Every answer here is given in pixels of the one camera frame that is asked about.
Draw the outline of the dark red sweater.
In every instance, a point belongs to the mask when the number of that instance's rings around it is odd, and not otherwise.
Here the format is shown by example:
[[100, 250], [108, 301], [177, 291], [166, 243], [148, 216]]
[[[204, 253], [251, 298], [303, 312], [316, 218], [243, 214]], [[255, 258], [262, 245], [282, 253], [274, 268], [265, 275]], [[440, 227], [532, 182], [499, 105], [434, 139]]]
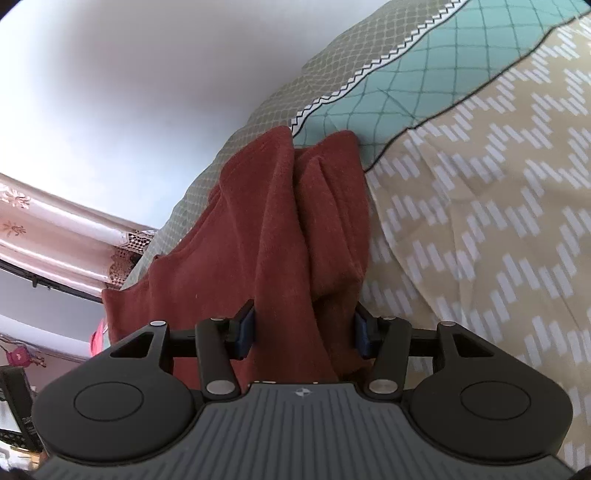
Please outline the dark red sweater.
[[356, 135], [297, 149], [276, 127], [223, 167], [208, 205], [133, 286], [106, 290], [109, 338], [152, 320], [173, 330], [226, 318], [252, 301], [256, 342], [233, 368], [242, 385], [332, 382], [366, 367], [349, 326], [370, 257]]

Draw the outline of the red clothes pile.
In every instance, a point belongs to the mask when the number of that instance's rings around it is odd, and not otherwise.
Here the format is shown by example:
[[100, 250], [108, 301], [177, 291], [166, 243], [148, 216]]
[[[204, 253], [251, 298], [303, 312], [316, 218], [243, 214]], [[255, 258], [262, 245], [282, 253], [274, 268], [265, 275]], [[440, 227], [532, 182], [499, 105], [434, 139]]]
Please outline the red clothes pile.
[[105, 318], [101, 319], [89, 341], [89, 350], [92, 357], [102, 353], [110, 347], [109, 329]]

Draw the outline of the pink lace curtain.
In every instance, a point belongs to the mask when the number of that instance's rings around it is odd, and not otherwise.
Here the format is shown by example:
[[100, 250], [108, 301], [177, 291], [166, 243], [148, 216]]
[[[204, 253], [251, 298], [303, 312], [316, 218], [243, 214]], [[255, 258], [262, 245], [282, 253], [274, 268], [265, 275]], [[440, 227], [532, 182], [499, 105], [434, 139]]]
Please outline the pink lace curtain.
[[155, 231], [1, 176], [1, 259], [98, 298], [118, 290]]

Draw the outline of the patterned bed quilt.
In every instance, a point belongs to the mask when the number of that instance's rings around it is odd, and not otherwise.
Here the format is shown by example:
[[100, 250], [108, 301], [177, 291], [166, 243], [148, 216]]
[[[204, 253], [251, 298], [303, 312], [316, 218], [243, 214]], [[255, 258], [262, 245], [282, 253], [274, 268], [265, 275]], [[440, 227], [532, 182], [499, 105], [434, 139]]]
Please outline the patterned bed quilt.
[[559, 383], [563, 460], [590, 463], [590, 5], [391, 1], [253, 112], [127, 277], [204, 211], [223, 164], [270, 128], [349, 130], [369, 188], [363, 303], [453, 320]]

